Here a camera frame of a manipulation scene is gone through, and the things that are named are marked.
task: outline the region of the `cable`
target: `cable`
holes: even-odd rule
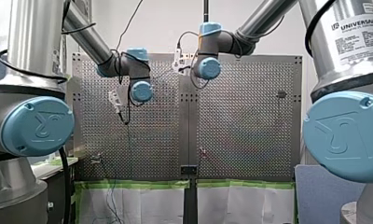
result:
[[[86,30],[86,29],[88,29],[90,27],[93,27],[95,25],[96,25],[96,22],[94,22],[92,24],[89,24],[87,26],[84,26],[84,27],[72,30],[72,31],[64,31],[64,32],[62,32],[62,35],[70,35],[70,34],[78,33],[78,32],[84,31],[84,30]]]
[[[182,40],[182,38],[183,38],[185,35],[195,35],[195,36],[199,36],[197,33],[192,32],[192,31],[185,31],[185,32],[183,32],[183,33],[180,35],[180,37],[178,38],[178,41],[177,41],[177,48],[181,50],[181,53],[183,52],[183,49],[181,48],[181,40]]]
[[[101,162],[100,164],[102,165],[102,168],[103,168],[103,171],[104,171],[104,174],[105,174],[105,178],[109,181],[110,180],[110,175],[109,173],[107,172],[107,169],[105,168],[105,165],[104,165],[104,158],[102,155],[100,155],[100,159],[101,159]],[[105,202],[106,202],[106,205],[108,207],[108,209],[110,209],[111,213],[115,216],[115,221],[112,221],[111,223],[115,223],[115,222],[119,222],[120,224],[122,224],[123,222],[121,221],[119,215],[117,214],[117,205],[115,203],[115,199],[114,199],[114,190],[115,190],[115,186],[117,185],[117,175],[115,176],[115,179],[114,179],[114,184],[113,186],[111,187],[110,190],[107,191],[107,195],[105,197]],[[109,201],[108,201],[108,196],[111,195],[111,202],[112,202],[112,205],[114,206],[114,208],[111,207]]]
[[[323,7],[318,10],[317,14],[312,18],[311,23],[309,24],[309,27],[306,31],[305,35],[305,48],[306,51],[310,54],[312,57],[312,51],[311,51],[311,37],[312,34],[314,33],[315,27],[317,26],[318,22],[320,19],[324,16],[324,14],[327,12],[328,9],[332,7],[332,5],[336,2],[337,0],[328,0]]]
[[[62,168],[64,172],[64,217],[63,224],[68,224],[70,220],[71,210],[71,184],[70,184],[70,170],[68,167],[67,156],[64,151],[64,147],[59,150],[62,159]]]
[[[15,70],[19,73],[22,73],[22,74],[26,75],[26,76],[42,77],[42,78],[47,78],[47,79],[52,79],[52,80],[59,80],[58,81],[59,84],[62,84],[62,83],[67,81],[67,78],[65,78],[65,77],[57,77],[57,76],[50,77],[50,76],[46,76],[46,75],[42,75],[42,74],[38,74],[38,73],[35,73],[35,72],[26,71],[26,70],[17,68],[15,66],[13,66],[12,64],[10,64],[7,60],[3,59],[3,56],[7,53],[8,53],[7,49],[4,49],[4,50],[0,51],[0,63],[2,63],[3,65],[5,65],[6,67],[8,67],[12,70]]]
[[[193,86],[198,89],[199,91],[202,91],[204,88],[207,87],[207,85],[209,84],[210,80],[207,80],[206,83],[203,84],[203,86],[198,86],[195,81],[193,80],[193,76],[192,76],[192,73],[193,73],[193,62],[195,61],[195,58],[196,58],[196,54],[198,53],[198,51],[196,50],[195,54],[193,55],[193,58],[192,58],[192,62],[190,63],[190,69],[189,69],[189,77],[190,77],[190,81],[192,82]]]
[[[149,70],[149,72],[151,72],[151,67],[146,62],[144,62],[144,61],[142,61],[142,60],[134,57],[134,55],[131,55],[131,54],[125,52],[125,51],[123,51],[122,53],[120,53],[120,56],[123,56],[123,55],[127,55],[128,57],[133,58],[135,61],[137,61],[138,63],[141,63],[143,66],[145,66]]]
[[[122,37],[123,37],[123,36],[126,34],[126,32],[128,31],[129,26],[131,25],[131,22],[133,21],[133,18],[134,18],[134,16],[136,15],[136,13],[137,13],[137,11],[138,11],[138,9],[139,9],[139,7],[140,7],[140,5],[141,5],[142,3],[143,3],[143,0],[140,0],[140,2],[138,3],[136,9],[134,10],[133,14],[131,15],[131,18],[130,18],[129,21],[128,21],[128,25],[126,25],[125,30],[123,31],[123,33],[122,33],[122,34],[120,35],[120,37],[119,37],[119,41],[118,41],[118,43],[117,43],[116,50],[119,49],[119,47],[120,47],[120,43],[122,42]]]

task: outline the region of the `pegboard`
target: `pegboard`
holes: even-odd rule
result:
[[[74,141],[84,151],[76,170],[79,179],[180,178],[178,76],[169,70],[170,55],[150,58],[155,96],[143,106],[132,106],[131,124],[125,126],[108,101],[108,92],[119,85],[118,79],[99,77],[87,56],[74,56],[79,87],[75,88],[79,90],[74,93],[74,111],[80,125]],[[129,85],[126,77],[123,85]],[[92,163],[92,156],[99,153],[103,162]]]
[[[199,178],[291,181],[299,161],[300,57],[222,57],[200,93]]]
[[[171,54],[151,54],[155,97],[131,108],[129,126],[108,101],[118,80],[99,77],[85,55],[73,60],[74,145],[84,152],[78,179],[180,179],[188,161],[200,166],[199,178],[291,180],[299,154],[301,58],[221,56],[220,77],[191,91],[193,103],[186,103],[189,78],[170,72]],[[99,153],[104,162],[92,163]]]

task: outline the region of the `ur logo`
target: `ur logo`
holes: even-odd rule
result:
[[[63,114],[52,113],[52,112],[39,112],[35,115],[39,125],[35,129],[35,136],[39,139],[48,138],[51,136],[53,129],[56,128],[57,123],[61,120]]]
[[[337,22],[337,23],[335,23],[335,24],[332,25],[332,30],[335,31],[335,30],[337,30],[339,27],[340,27],[340,25],[339,25],[338,22]]]

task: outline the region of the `metal stand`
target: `metal stand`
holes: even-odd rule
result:
[[[47,184],[35,180],[26,158],[0,161],[0,223],[46,224]]]
[[[184,154],[180,157],[181,176],[189,180],[189,188],[184,195],[184,224],[198,223],[198,189],[197,189],[197,147],[198,147],[198,121],[199,121],[199,94],[190,83],[190,77],[180,77],[180,111],[187,113],[180,116],[180,134],[188,136],[183,139],[180,146]]]

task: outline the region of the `gray panel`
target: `gray panel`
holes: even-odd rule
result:
[[[291,181],[299,160],[301,58],[220,60],[220,77],[200,93],[199,178]]]
[[[155,97],[148,104],[133,106],[131,124],[125,126],[108,101],[108,92],[119,85],[118,80],[99,77],[88,57],[75,56],[73,67],[81,89],[76,93],[80,101],[75,100],[81,136],[76,134],[75,145],[83,142],[85,153],[77,169],[79,179],[180,178],[178,75],[169,73],[170,55],[157,54],[151,59]],[[103,154],[104,168],[90,161],[98,153]]]
[[[179,179],[181,164],[197,163],[199,178],[291,180],[299,161],[301,58],[221,56],[221,76],[200,92],[189,77],[162,76],[171,54],[150,59],[155,98],[131,109],[128,134],[107,99],[117,79],[98,77],[90,59],[75,56],[75,150],[85,155],[79,179]],[[98,153],[108,174],[90,161]]]

